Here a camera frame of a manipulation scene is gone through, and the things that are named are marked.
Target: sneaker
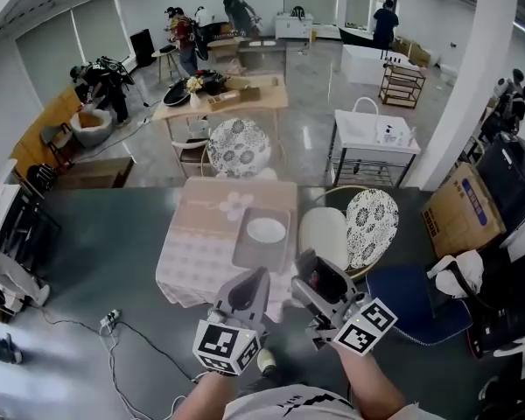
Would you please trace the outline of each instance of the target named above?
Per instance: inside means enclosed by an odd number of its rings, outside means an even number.
[[[263,374],[267,368],[276,367],[277,362],[274,359],[274,355],[268,348],[263,348],[256,357],[256,365]]]
[[[8,343],[8,348],[14,353],[14,362],[11,364],[21,364],[24,360],[24,356],[21,354],[21,350],[11,341],[10,334],[6,334],[6,342]]]
[[[35,302],[37,303],[37,305],[43,306],[50,295],[51,287],[48,284],[46,284],[38,291],[38,297],[37,300],[35,300]]]
[[[127,118],[126,120],[124,120],[123,122],[120,122],[116,125],[116,128],[119,130],[119,129],[122,129],[124,128],[125,126],[128,126],[130,124],[132,120],[130,120],[129,118]]]

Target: electrical cord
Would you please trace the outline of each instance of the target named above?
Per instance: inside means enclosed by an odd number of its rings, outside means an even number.
[[[195,380],[196,378],[198,378],[198,376],[196,376],[195,378],[191,378],[186,372],[185,370],[183,370],[183,368],[177,363],[175,362],[175,360],[169,355],[167,354],[166,352],[164,352],[163,350],[160,350],[159,348],[157,348],[156,346],[154,346],[154,344],[148,339],[146,338],[146,336],[144,336],[142,333],[140,333],[136,328],[134,328],[133,326],[130,326],[129,324],[127,324],[126,322],[123,322],[123,321],[118,321],[116,322],[115,326],[117,325],[124,325],[126,327],[128,327],[130,330],[132,330],[134,333],[136,333],[138,336],[140,336],[143,340],[145,340],[148,345],[153,348],[156,352],[158,352],[159,354],[162,354],[163,356],[165,356],[165,358],[167,358],[169,361],[171,361],[173,363],[173,365],[179,370],[179,372],[181,372],[181,374],[183,374],[185,376],[185,378],[189,381],[193,381]]]
[[[107,337],[107,336],[103,336],[101,334],[101,330],[98,332],[97,330],[93,329],[91,326],[87,326],[86,324],[82,323],[82,322],[78,322],[77,320],[68,320],[68,319],[61,319],[61,320],[49,320],[48,318],[46,318],[46,314],[45,314],[45,309],[42,308],[42,307],[37,307],[37,306],[32,306],[30,304],[28,304],[27,306],[33,308],[34,310],[39,310],[41,312],[41,314],[43,314],[43,318],[45,319],[45,322],[47,324],[50,324],[52,326],[55,326],[57,324],[76,324],[78,326],[83,326],[84,328],[86,328],[87,330],[89,330],[90,332],[92,333],[95,333],[97,334],[98,336],[100,336],[101,338],[104,338],[104,337]]]
[[[110,328],[109,328],[109,337],[113,340],[113,345],[111,346],[111,348],[107,348],[102,337],[101,337],[101,343],[103,345],[103,348],[105,348],[105,350],[107,350],[107,353],[108,353],[108,367],[109,367],[109,372],[111,373],[111,380],[113,381],[113,386],[115,387],[115,392],[119,395],[119,398],[121,399],[122,404],[124,405],[124,408],[127,410],[127,412],[132,417],[131,420],[143,420],[141,418],[136,417],[136,413],[145,417],[147,420],[152,420],[151,417],[147,416],[141,410],[136,409],[134,406],[132,406],[132,403],[129,401],[129,399],[118,388],[116,384],[115,355],[113,351],[115,350],[115,347],[118,345],[119,341],[113,336],[113,331]]]

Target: backpack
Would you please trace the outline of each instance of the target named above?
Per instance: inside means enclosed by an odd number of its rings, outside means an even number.
[[[302,18],[305,18],[305,10],[301,6],[296,6],[291,10],[290,16],[301,21]]]

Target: blue chair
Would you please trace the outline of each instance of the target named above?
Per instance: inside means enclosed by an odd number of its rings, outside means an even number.
[[[431,305],[427,276],[420,266],[372,269],[366,283],[371,297],[379,298],[398,317],[393,328],[420,345],[435,346],[473,324],[462,300]]]

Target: white t-shirt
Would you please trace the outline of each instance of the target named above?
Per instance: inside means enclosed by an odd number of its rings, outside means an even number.
[[[223,420],[362,420],[341,396],[301,384],[246,395],[226,407]],[[442,420],[410,404],[389,420]]]
[[[199,10],[196,13],[196,22],[199,27],[210,25],[214,21],[214,15],[210,14],[207,9]]]

